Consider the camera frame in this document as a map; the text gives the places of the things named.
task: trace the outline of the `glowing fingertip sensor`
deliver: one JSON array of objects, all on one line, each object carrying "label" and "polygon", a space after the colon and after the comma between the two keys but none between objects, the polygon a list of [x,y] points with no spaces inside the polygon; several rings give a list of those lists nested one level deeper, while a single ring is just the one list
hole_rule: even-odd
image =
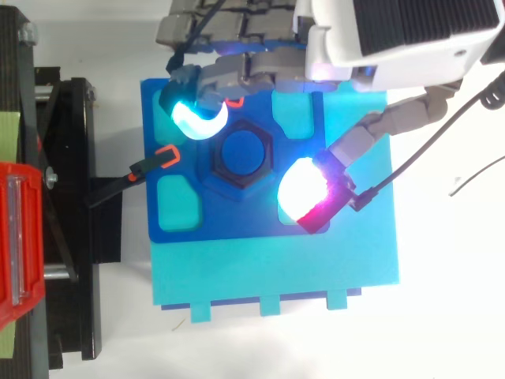
[{"label": "glowing fingertip sensor", "polygon": [[206,140],[219,133],[228,123],[228,108],[223,102],[221,110],[212,119],[201,118],[191,108],[179,101],[172,110],[175,125],[192,140]]},{"label": "glowing fingertip sensor", "polygon": [[279,186],[281,209],[294,221],[306,216],[328,196],[327,179],[312,158],[300,158],[286,172]]}]

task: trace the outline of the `black metal frame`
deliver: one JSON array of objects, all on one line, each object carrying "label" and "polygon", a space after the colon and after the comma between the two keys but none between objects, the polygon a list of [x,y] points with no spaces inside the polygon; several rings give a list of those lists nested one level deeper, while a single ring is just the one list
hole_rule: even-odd
[{"label": "black metal frame", "polygon": [[91,85],[83,78],[48,82],[55,71],[59,68],[36,69],[36,83],[53,86],[49,100],[37,107],[47,156],[42,161],[58,174],[46,191],[56,219],[45,213],[45,262],[67,267],[71,262],[78,277],[46,282],[51,370],[62,368],[62,353],[80,351],[83,360],[91,360],[102,349],[99,263],[120,261],[122,217],[121,194],[94,209],[85,205],[91,191],[115,178],[93,178]]},{"label": "black metal frame", "polygon": [[[48,378],[49,368],[62,368],[64,352],[98,356],[98,264],[121,259],[122,196],[94,209],[84,203],[115,180],[94,178],[91,85],[83,78],[60,81],[58,68],[34,69],[32,48],[18,37],[26,22],[17,8],[0,6],[0,111],[21,114],[18,162],[58,174],[53,189],[44,186],[44,260],[63,262],[70,279],[46,281],[46,298],[17,322],[14,359],[0,361],[2,379]],[[53,86],[49,100],[37,105],[36,83]]]}]

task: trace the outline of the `metal rod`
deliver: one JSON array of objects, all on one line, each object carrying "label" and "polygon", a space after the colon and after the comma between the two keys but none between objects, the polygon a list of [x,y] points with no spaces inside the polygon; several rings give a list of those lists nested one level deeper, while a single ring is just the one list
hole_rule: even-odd
[{"label": "metal rod", "polygon": [[35,100],[37,103],[47,103],[53,92],[52,85],[37,85],[35,87]]},{"label": "metal rod", "polygon": [[44,279],[45,280],[70,279],[70,275],[66,269],[66,266],[63,264],[44,265]]}]

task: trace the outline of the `orange clip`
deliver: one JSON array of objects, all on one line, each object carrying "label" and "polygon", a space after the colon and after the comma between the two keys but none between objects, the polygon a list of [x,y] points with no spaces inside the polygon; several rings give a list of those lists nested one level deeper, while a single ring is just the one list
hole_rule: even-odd
[{"label": "orange clip", "polygon": [[239,100],[225,99],[224,102],[230,108],[242,108],[244,106],[245,99],[241,97]]},{"label": "orange clip", "polygon": [[133,172],[130,172],[130,174],[128,175],[128,180],[130,180],[131,183],[134,183],[137,181],[137,179],[138,179],[138,177],[135,176],[135,174]]},{"label": "orange clip", "polygon": [[181,153],[179,152],[179,149],[176,148],[174,145],[169,144],[165,146],[164,148],[161,148],[156,152],[156,155],[161,154],[162,152],[167,152],[169,150],[172,150],[174,152],[175,158],[173,158],[171,161],[166,162],[165,164],[162,164],[162,168],[168,168],[170,166],[175,165],[176,163],[181,162]]}]

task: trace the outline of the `black hexagonal nut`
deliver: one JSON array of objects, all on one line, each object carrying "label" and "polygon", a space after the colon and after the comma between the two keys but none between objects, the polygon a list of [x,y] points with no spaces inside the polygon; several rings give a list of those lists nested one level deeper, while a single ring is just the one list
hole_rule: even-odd
[{"label": "black hexagonal nut", "polygon": [[[256,134],[264,146],[264,159],[262,164],[249,175],[239,175],[228,170],[224,163],[222,150],[226,139],[233,133],[240,130],[248,130]],[[212,173],[217,177],[226,180],[234,186],[245,189],[263,178],[266,178],[272,171],[274,165],[274,141],[269,132],[261,129],[247,120],[239,120],[228,126],[221,133],[215,136],[212,145]]]}]

